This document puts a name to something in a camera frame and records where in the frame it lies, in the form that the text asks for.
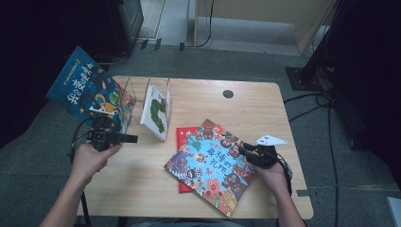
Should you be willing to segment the light blue monster picture book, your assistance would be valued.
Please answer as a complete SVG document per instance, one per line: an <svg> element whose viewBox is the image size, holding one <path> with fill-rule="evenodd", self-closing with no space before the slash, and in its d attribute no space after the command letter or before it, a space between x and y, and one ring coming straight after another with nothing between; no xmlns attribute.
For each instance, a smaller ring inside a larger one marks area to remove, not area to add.
<svg viewBox="0 0 401 227"><path fill-rule="evenodd" d="M242 140L209 119L188 133L165 169L229 217L255 170L238 151Z"/></svg>

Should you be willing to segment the dark blue picture book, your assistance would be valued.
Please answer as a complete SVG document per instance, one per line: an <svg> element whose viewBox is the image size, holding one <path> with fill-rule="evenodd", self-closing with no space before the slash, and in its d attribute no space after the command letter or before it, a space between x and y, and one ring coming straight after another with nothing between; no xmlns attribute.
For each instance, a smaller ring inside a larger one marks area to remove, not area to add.
<svg viewBox="0 0 401 227"><path fill-rule="evenodd" d="M125 133L134 99L107 71L77 46L46 98L83 120L104 115L113 123L110 131Z"/></svg>

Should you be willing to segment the black metal stand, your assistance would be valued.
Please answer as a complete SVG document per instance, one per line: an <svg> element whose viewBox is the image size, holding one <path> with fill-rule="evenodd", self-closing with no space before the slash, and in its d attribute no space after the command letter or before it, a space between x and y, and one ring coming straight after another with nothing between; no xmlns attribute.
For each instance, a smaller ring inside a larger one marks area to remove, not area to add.
<svg viewBox="0 0 401 227"><path fill-rule="evenodd" d="M329 62L334 60L334 56L329 54L328 43L333 35L336 35L341 22L349 9L351 0L338 0L335 13L331 19L330 27L323 35L323 39L313 52L307 64L302 67L287 67L286 73L293 90L301 91L322 91L323 86L319 78L319 71Z"/></svg>

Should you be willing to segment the person's left hand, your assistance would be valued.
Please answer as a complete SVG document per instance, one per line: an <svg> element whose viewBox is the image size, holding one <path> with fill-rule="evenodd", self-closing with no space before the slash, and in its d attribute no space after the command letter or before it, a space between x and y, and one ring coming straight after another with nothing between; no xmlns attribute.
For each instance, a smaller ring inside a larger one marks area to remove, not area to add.
<svg viewBox="0 0 401 227"><path fill-rule="evenodd" d="M70 178L78 185L87 185L100 169L105 167L108 159L121 149L120 145L97 151L92 144L83 144L75 151Z"/></svg>

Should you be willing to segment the white caterpillar board book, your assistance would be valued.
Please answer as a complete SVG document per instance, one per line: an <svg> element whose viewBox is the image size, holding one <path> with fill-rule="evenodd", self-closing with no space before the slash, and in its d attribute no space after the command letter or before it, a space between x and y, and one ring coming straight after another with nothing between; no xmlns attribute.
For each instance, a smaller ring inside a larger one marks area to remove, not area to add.
<svg viewBox="0 0 401 227"><path fill-rule="evenodd" d="M167 99L153 84L147 88L140 124L161 141L166 140L168 129Z"/></svg>

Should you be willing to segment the black curtain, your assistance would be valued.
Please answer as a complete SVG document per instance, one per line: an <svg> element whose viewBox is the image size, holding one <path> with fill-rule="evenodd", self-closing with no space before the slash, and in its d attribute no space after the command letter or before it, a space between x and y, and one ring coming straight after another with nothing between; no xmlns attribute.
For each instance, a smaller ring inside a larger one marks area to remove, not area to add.
<svg viewBox="0 0 401 227"><path fill-rule="evenodd" d="M334 87L357 115L357 138L401 189L401 0L342 0L327 38Z"/></svg>
<svg viewBox="0 0 401 227"><path fill-rule="evenodd" d="M21 135L79 45L91 56L115 45L109 0L0 0L0 148Z"/></svg>

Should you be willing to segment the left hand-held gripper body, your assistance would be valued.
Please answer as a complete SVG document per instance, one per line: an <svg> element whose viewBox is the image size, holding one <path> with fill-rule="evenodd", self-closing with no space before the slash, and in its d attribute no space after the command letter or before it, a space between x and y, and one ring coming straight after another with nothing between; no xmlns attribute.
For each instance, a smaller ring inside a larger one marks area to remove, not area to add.
<svg viewBox="0 0 401 227"><path fill-rule="evenodd" d="M120 134L112 132L113 113L107 113L101 109L90 108L94 114L92 129L89 131L88 139L97 151L103 151L110 146L120 145Z"/></svg>

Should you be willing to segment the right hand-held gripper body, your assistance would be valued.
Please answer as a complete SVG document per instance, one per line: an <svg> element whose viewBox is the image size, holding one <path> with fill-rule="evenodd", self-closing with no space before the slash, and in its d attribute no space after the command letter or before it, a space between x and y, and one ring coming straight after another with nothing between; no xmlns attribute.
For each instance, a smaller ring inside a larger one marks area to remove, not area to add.
<svg viewBox="0 0 401 227"><path fill-rule="evenodd" d="M268 134L262 135L256 140L256 152L262 159L262 168L271 168L278 162L276 146L286 145L287 140L280 139Z"/></svg>

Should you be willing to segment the person's right hand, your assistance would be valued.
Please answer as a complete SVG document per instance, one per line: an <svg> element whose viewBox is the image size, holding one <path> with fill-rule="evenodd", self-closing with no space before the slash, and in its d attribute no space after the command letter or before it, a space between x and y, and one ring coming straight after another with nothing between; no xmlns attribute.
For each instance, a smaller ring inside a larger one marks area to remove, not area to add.
<svg viewBox="0 0 401 227"><path fill-rule="evenodd" d="M257 166L255 170L261 175L265 184L273 194L277 192L286 192L288 190L288 183L285 177L284 169L280 164L276 163L268 169Z"/></svg>

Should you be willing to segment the red picture book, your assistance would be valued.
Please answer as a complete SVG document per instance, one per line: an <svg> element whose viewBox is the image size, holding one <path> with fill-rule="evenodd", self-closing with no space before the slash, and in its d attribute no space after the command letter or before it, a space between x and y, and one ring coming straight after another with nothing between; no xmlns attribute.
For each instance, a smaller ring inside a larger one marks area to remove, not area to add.
<svg viewBox="0 0 401 227"><path fill-rule="evenodd" d="M195 132L197 127L181 127L176 129L177 148L180 148L187 139L187 134ZM179 182L179 192L189 193L192 189L183 182Z"/></svg>

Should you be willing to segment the light grey box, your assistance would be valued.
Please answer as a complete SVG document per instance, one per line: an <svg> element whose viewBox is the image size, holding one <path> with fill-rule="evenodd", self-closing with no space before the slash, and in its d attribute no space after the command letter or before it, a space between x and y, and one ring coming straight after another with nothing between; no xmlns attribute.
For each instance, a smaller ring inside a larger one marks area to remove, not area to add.
<svg viewBox="0 0 401 227"><path fill-rule="evenodd" d="M401 227L401 199L387 197L386 200L391 212L393 226Z"/></svg>

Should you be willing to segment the dark cabinet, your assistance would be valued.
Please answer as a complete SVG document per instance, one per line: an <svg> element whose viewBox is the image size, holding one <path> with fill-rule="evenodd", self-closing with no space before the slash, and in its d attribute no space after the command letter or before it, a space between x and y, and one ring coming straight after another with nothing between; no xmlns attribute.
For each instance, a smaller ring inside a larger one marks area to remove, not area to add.
<svg viewBox="0 0 401 227"><path fill-rule="evenodd" d="M144 22L140 0L108 0L119 54L130 54Z"/></svg>

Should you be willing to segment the clear acrylic book rack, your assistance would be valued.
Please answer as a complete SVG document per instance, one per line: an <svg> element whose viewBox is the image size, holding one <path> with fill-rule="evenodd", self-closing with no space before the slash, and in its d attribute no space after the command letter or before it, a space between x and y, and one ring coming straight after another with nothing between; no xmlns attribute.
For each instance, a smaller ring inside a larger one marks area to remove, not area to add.
<svg viewBox="0 0 401 227"><path fill-rule="evenodd" d="M151 84L155 85L167 99L167 117L169 124L170 113L171 113L170 79L135 78L135 77L123 77L123 76L115 77L115 79L122 85L122 87L128 93L133 102L132 114L140 115L140 118L137 121L139 125L141 125L140 120L145 103L147 88Z"/></svg>

